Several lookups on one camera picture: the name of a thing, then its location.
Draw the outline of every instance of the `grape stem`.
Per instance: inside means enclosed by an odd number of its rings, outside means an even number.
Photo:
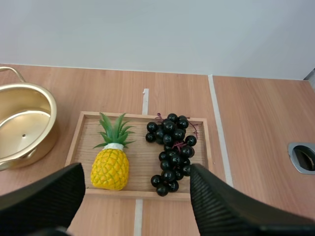
[[[161,116],[161,113],[157,113],[156,119],[159,119],[158,122],[162,122],[162,121],[163,121],[163,118],[162,118],[162,116]],[[198,131],[197,131],[197,129],[196,129],[196,126],[197,126],[198,124],[193,124],[193,123],[191,123],[188,119],[190,119],[190,117],[187,117],[187,121],[188,121],[188,123],[191,124],[192,127],[195,129],[194,134],[196,135],[196,139],[198,139]],[[187,144],[185,144],[185,142],[183,142],[183,141],[181,141],[181,142],[175,141],[175,143],[174,143],[172,149],[175,148],[175,147],[177,147],[178,151],[181,151],[182,147],[184,147],[184,146],[186,146],[186,145],[187,145]]]
[[[156,117],[156,119],[159,119],[159,123],[162,123],[162,121],[163,121],[163,118],[162,118],[162,116],[161,116],[161,113],[157,113],[157,117]]]

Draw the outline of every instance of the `table surface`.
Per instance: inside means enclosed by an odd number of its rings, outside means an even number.
[[[0,172],[0,194],[30,184],[62,168],[80,111],[174,112],[206,118],[213,169],[225,180],[208,77],[154,72],[14,65],[24,78],[48,89],[58,106],[60,137],[37,163]],[[0,85],[14,83],[0,73]],[[234,187],[273,206],[315,218],[314,176],[299,174],[288,162],[289,142],[315,142],[315,93],[305,81],[214,77]],[[70,231],[76,236],[133,235],[135,200],[86,196]],[[142,235],[199,235],[189,202],[144,200]]]

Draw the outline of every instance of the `white wall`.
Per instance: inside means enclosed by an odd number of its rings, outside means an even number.
[[[315,0],[0,0],[0,63],[303,79]]]

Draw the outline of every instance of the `white tape line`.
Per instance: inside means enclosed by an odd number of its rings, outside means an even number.
[[[149,106],[149,89],[145,88],[143,90],[143,101],[142,101],[142,114],[148,114],[148,106]]]
[[[143,208],[143,200],[137,199],[135,210],[134,210],[133,236],[142,235],[142,208]]]
[[[216,124],[217,124],[217,129],[218,129],[220,148],[221,148],[223,167],[224,167],[224,174],[225,174],[225,181],[228,185],[233,187],[233,179],[232,179],[232,174],[231,174],[231,169],[230,169],[230,162],[228,160],[223,126],[222,126],[222,121],[221,121],[221,116],[220,116],[220,111],[219,111],[219,105],[217,101],[215,84],[213,83],[212,75],[208,75],[208,81],[209,81],[210,94],[211,94],[211,99],[212,99],[212,104],[213,104],[213,110],[215,112]]]
[[[143,101],[142,101],[142,114],[148,114],[149,107],[149,89],[145,88],[143,90]],[[143,209],[143,200],[137,199],[134,210],[134,226],[133,226],[133,236],[142,235],[142,209]]]

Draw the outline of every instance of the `pot rim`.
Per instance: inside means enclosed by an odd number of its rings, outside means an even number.
[[[6,161],[16,160],[16,159],[18,159],[18,158],[20,158],[20,157],[22,157],[22,156],[24,156],[26,154],[29,154],[49,134],[49,132],[53,128],[53,126],[54,126],[54,124],[56,122],[56,118],[57,118],[57,104],[56,104],[56,101],[55,101],[53,95],[47,89],[45,89],[45,88],[43,88],[41,86],[35,85],[35,84],[31,84],[31,83],[13,83],[13,84],[7,84],[7,85],[0,86],[0,92],[2,90],[14,89],[14,88],[33,89],[33,90],[38,91],[41,94],[43,94],[46,97],[46,99],[48,100],[49,105],[51,107],[50,118],[49,118],[48,124],[47,124],[46,128],[44,129],[44,131],[40,134],[40,136],[33,143],[28,145],[26,148],[16,152],[15,154],[12,154],[12,155],[0,158],[0,163],[6,162]]]

